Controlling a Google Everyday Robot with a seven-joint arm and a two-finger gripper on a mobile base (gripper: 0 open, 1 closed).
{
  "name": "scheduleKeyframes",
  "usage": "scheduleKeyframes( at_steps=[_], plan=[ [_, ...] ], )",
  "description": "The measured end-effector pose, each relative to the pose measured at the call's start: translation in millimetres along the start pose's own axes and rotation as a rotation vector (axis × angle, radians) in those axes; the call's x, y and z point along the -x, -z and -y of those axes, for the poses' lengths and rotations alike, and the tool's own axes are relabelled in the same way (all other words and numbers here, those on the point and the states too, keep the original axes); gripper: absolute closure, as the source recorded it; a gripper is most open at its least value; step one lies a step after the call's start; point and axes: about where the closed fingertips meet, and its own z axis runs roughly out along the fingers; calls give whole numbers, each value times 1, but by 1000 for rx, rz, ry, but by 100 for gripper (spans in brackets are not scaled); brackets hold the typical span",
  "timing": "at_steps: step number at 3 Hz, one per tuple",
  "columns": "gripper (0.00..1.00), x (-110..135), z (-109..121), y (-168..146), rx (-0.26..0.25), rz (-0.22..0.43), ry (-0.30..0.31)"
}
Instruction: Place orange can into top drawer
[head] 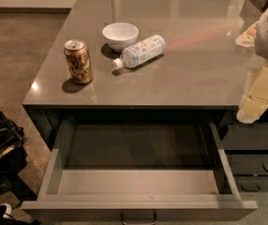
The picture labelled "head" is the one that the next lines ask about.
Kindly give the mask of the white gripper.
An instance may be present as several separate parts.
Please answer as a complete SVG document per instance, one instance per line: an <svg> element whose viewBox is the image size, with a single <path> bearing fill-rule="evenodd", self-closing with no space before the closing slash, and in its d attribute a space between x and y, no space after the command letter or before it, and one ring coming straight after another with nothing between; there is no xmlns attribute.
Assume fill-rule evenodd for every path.
<svg viewBox="0 0 268 225"><path fill-rule="evenodd" d="M242 33L235 43L242 47L255 46L255 53L268 60L268 8ZM268 109L268 63L247 74L236 118L244 124L259 120Z"/></svg>

